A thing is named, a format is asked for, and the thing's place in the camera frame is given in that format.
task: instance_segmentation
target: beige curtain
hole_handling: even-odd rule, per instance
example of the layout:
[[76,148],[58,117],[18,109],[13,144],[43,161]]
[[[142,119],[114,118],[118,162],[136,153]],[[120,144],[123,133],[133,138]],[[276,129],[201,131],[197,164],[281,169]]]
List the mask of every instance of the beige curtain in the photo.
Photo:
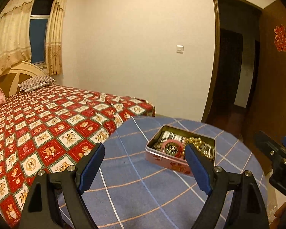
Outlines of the beige curtain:
[[49,75],[62,72],[62,31],[67,0],[53,0],[46,34],[46,64]]
[[34,0],[10,0],[0,14],[0,75],[32,58],[29,28]]

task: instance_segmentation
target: white wall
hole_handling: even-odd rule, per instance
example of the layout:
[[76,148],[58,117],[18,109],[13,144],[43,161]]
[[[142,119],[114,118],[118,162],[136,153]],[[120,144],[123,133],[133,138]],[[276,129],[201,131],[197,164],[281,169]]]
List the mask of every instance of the white wall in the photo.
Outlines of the white wall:
[[246,107],[254,71],[255,57],[255,39],[250,35],[243,34],[243,57],[240,70],[239,85],[234,104],[240,107]]
[[79,87],[78,68],[81,64],[84,28],[84,0],[67,0],[63,21],[62,62],[63,72],[54,76],[58,84]]
[[[274,0],[248,1],[265,7]],[[85,3],[79,86],[145,98],[159,114],[200,121],[214,60],[213,0]]]

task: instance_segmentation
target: open tin box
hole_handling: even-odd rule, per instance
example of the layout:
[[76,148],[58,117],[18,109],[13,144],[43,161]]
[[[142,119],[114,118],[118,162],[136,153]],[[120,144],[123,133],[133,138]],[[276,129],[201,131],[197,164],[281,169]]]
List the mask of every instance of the open tin box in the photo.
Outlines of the open tin box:
[[[185,131],[177,127],[172,127],[168,125],[163,125],[159,131],[152,137],[152,139],[147,143],[146,145],[146,153],[145,158],[147,161],[160,165],[162,167],[175,170],[178,172],[182,172],[186,175],[193,176],[190,167],[188,166],[188,163],[184,159],[184,156],[181,155],[179,157],[167,154],[165,147],[163,144],[165,144],[166,140],[173,139],[179,141],[183,147],[185,147],[188,144],[189,138],[201,138],[201,141],[206,145],[207,148],[211,148],[211,152],[213,155],[213,158],[209,160],[213,163],[215,162],[215,140],[212,138],[208,138],[204,135],[196,134],[193,132]],[[206,154],[206,151],[201,150],[200,153],[202,155]]]

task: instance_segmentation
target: floor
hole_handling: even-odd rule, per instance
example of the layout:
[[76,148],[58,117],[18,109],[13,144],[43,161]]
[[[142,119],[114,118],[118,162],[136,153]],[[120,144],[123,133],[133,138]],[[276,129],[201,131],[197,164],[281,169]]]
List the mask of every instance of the floor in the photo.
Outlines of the floor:
[[268,207],[267,214],[269,222],[275,219],[274,213],[278,210],[280,206],[286,202],[286,196],[284,196],[280,191],[272,187],[269,183],[269,178],[272,175],[272,171],[266,175],[267,180],[267,190],[268,190]]
[[228,108],[212,106],[207,118],[207,123],[225,130],[242,140],[242,126],[246,116],[246,109],[236,105]]

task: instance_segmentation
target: light switch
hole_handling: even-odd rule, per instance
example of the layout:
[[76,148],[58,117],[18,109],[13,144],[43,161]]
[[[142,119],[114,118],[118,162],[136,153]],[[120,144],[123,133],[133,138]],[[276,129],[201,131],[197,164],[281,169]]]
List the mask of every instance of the light switch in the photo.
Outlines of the light switch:
[[177,53],[183,54],[183,45],[177,45]]

